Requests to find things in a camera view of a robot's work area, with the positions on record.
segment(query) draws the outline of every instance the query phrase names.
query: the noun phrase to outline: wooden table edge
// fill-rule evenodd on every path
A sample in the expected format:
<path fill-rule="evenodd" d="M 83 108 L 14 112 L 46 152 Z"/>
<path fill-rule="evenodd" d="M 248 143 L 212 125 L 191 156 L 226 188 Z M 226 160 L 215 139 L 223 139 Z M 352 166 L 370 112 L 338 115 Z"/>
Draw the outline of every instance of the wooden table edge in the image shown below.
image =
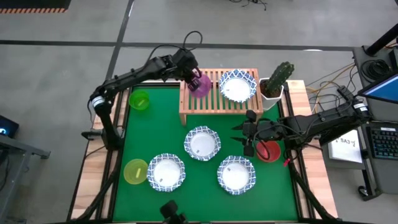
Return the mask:
<path fill-rule="evenodd" d="M 295 113 L 294 115 L 300 115 L 300 114 L 310 115 L 311 109 L 308 101 L 307 92 L 305 91 L 304 81 L 288 80 L 287 83 L 289 85 L 290 98 L 292 100 L 292 107 Z M 128 96 L 126 95 L 123 96 L 122 105 L 121 105 L 122 109 L 120 110 L 121 114 L 119 116 L 120 117 L 119 123 L 124 118 L 124 108 L 127 105 L 127 97 Z M 282 97 L 281 103 L 284 115 L 288 116 L 289 113 L 287 112 L 287 104 L 285 96 Z M 113 114 L 114 114 L 114 108 L 112 110 L 111 117 L 113 117 Z M 101 127 L 102 127 L 101 121 L 98 119 L 98 117 L 96 117 L 94 128 L 101 128 Z M 89 153 L 98 148 L 98 146 L 101 146 L 101 142 L 98 141 L 100 140 L 90 141 L 88 143 L 86 153 Z M 316 146 L 319 146 L 318 141 L 312 141 L 311 143 Z M 104 151 L 105 153 L 96 152 L 97 154 L 96 156 L 94 156 L 93 154 L 92 157 L 89 157 L 85 161 L 83 161 L 84 164 L 82 165 L 81 168 L 81 176 L 80 179 L 78 180 L 78 185 L 76 185 L 76 195 L 75 198 L 73 198 L 72 200 L 73 205 L 71 205 L 70 207 L 71 210 L 69 211 L 70 218 L 72 219 L 77 218 L 85 211 L 87 206 L 93 201 L 93 199 L 95 198 L 96 194 L 99 191 L 99 186 L 101 185 L 101 179 L 103 173 L 98 172 L 98 170 L 95 171 L 95 169 L 99 170 L 104 169 L 103 166 L 98 167 L 98 164 L 99 165 L 104 164 L 104 161 L 106 159 L 106 150 Z M 311 191 L 314 193 L 314 195 L 320 201 L 320 203 L 326 208 L 326 210 L 334 217 L 337 217 L 335 201 L 333 198 L 333 194 L 331 192 L 330 183 L 327 176 L 325 163 L 323 161 L 322 152 L 319 151 L 318 149 L 307 147 L 305 150 L 303 150 L 303 159 Z M 299 188 L 300 203 L 303 208 L 303 216 L 305 218 L 308 218 L 309 215 L 307 210 L 306 199 L 299 186 L 298 188 Z M 108 213 L 109 195 L 110 191 L 108 192 L 105 198 L 103 214 Z"/>

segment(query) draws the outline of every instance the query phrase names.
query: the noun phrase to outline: wooden rack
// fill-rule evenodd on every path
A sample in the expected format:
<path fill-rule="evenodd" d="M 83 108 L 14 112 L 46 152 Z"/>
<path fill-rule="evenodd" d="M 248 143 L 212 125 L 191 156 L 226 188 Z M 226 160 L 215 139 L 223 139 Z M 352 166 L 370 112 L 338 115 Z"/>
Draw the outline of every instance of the wooden rack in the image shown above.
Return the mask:
<path fill-rule="evenodd" d="M 259 85 L 259 74 L 256 68 L 240 68 L 247 71 L 257 82 L 256 94 L 244 103 L 236 103 L 225 98 L 218 89 L 218 80 L 225 72 L 235 68 L 205 68 L 201 69 L 204 75 L 211 80 L 211 91 L 203 98 L 193 97 L 185 82 L 180 84 L 180 119 L 182 125 L 187 125 L 189 114 L 246 114 L 247 110 L 253 110 L 259 119 L 264 110 Z"/>

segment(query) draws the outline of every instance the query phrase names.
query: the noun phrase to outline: yellow cup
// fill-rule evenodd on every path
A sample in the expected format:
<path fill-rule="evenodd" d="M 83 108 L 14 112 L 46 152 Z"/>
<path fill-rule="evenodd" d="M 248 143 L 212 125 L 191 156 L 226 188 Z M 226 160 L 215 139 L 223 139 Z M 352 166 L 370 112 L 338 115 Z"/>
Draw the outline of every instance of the yellow cup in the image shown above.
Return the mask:
<path fill-rule="evenodd" d="M 124 179 L 129 184 L 141 184 L 147 178 L 148 164 L 142 159 L 133 159 L 124 167 Z"/>

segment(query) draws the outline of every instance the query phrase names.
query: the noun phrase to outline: green mat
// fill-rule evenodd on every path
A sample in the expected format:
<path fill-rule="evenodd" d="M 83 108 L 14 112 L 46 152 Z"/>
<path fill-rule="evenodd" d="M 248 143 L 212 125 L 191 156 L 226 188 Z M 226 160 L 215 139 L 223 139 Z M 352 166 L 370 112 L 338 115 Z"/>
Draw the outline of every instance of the green mat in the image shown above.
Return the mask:
<path fill-rule="evenodd" d="M 283 158 L 266 164 L 249 158 L 256 170 L 256 185 L 245 194 L 232 196 L 218 184 L 216 171 L 227 156 L 242 156 L 243 146 L 231 136 L 242 136 L 233 126 L 245 120 L 244 115 L 190 115 L 187 126 L 178 115 L 178 88 L 141 88 L 149 93 L 150 106 L 145 111 L 131 110 L 127 124 L 119 187 L 113 221 L 161 222 L 159 208 L 175 200 L 178 212 L 190 222 L 297 220 L 289 169 Z M 276 120 L 276 106 L 263 117 Z M 189 130 L 208 126 L 218 132 L 221 150 L 208 162 L 192 159 L 183 142 Z M 139 185 L 128 184 L 123 177 L 124 166 L 132 159 L 147 163 L 158 154 L 176 154 L 185 164 L 186 179 L 171 193 L 154 190 L 146 180 Z"/>

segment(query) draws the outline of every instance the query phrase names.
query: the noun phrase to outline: computer monitor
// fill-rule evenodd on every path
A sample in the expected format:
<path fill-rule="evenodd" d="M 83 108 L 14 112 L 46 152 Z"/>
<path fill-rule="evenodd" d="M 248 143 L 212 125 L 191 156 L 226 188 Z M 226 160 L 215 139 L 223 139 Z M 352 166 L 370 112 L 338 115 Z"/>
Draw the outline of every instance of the computer monitor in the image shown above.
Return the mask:
<path fill-rule="evenodd" d="M 358 91 L 358 96 L 398 103 L 398 72 L 377 80 L 362 90 Z"/>
<path fill-rule="evenodd" d="M 19 124 L 0 115 L 0 134 L 13 138 L 19 128 Z"/>

